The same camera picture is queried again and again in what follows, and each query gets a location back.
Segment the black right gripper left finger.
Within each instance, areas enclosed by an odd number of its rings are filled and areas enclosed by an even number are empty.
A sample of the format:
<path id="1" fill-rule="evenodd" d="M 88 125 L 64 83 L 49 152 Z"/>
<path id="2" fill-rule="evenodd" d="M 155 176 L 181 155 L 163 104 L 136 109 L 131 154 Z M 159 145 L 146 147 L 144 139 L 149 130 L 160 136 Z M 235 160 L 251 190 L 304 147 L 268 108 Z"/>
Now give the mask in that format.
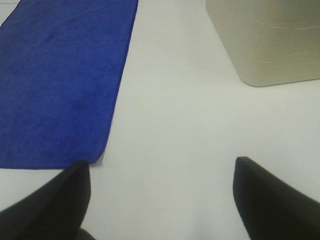
<path id="1" fill-rule="evenodd" d="M 78 160 L 0 212 L 2 240 L 92 240 L 81 227 L 91 197 L 89 163 Z"/>

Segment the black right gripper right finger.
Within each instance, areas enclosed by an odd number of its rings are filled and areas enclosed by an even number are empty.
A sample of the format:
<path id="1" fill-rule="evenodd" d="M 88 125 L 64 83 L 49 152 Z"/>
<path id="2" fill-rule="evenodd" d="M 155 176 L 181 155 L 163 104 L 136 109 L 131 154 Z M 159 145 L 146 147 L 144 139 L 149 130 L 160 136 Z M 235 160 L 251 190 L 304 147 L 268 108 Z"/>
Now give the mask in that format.
<path id="1" fill-rule="evenodd" d="M 318 240 L 320 204 L 248 157 L 238 157 L 233 198 L 252 240 Z"/>

